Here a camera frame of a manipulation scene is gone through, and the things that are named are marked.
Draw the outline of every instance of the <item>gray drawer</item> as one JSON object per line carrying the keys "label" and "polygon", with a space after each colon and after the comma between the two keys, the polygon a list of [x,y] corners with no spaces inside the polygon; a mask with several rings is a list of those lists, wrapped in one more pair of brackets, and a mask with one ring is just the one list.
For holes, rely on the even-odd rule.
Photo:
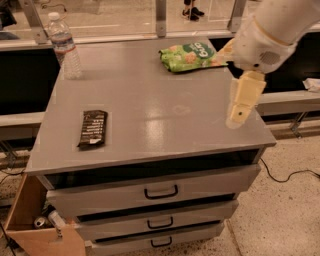
{"label": "gray drawer", "polygon": [[48,200],[64,217],[136,208],[246,191],[260,171],[247,165],[127,183],[48,191]]}
{"label": "gray drawer", "polygon": [[127,238],[120,241],[93,243],[92,249],[96,256],[108,256],[137,250],[164,247],[172,244],[219,236],[223,227],[223,223],[219,223],[135,238]]}
{"label": "gray drawer", "polygon": [[82,222],[77,225],[76,230],[84,240],[110,238],[223,220],[230,218],[237,207],[237,200],[181,207],[121,218]]}

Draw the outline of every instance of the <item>cabinet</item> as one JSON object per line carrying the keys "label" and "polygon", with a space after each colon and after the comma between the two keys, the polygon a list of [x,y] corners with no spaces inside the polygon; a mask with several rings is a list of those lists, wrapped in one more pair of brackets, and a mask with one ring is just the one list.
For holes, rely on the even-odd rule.
{"label": "cabinet", "polygon": [[[162,66],[160,49],[199,41],[210,45],[80,45],[85,79],[58,77],[26,173],[96,255],[218,236],[275,145],[255,111],[241,128],[225,126],[227,68],[172,74]],[[80,150],[82,113],[94,109],[109,114],[106,143]]]}

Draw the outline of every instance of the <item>bottle label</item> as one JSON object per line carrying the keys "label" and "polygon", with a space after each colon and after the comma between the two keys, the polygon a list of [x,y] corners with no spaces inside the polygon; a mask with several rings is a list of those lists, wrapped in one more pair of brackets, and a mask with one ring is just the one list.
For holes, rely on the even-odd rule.
{"label": "bottle label", "polygon": [[76,48],[72,37],[67,39],[51,39],[54,51],[59,54],[66,54]]}

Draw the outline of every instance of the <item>bottle cap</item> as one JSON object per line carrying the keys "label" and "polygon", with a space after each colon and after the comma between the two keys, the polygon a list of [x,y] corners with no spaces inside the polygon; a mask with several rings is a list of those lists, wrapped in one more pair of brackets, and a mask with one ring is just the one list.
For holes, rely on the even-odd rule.
{"label": "bottle cap", "polygon": [[58,20],[60,19],[60,14],[58,12],[50,12],[48,14],[50,20]]}

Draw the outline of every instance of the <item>gray tabletop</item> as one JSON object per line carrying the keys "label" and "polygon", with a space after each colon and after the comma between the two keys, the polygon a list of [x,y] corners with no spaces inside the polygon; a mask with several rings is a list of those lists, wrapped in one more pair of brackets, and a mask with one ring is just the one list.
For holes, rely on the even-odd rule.
{"label": "gray tabletop", "polygon": [[[253,111],[239,129],[225,125],[228,68],[174,74],[158,51],[206,38],[79,45],[85,78],[58,78],[26,168],[29,175],[271,146]],[[109,113],[106,143],[81,151],[83,111]]]}

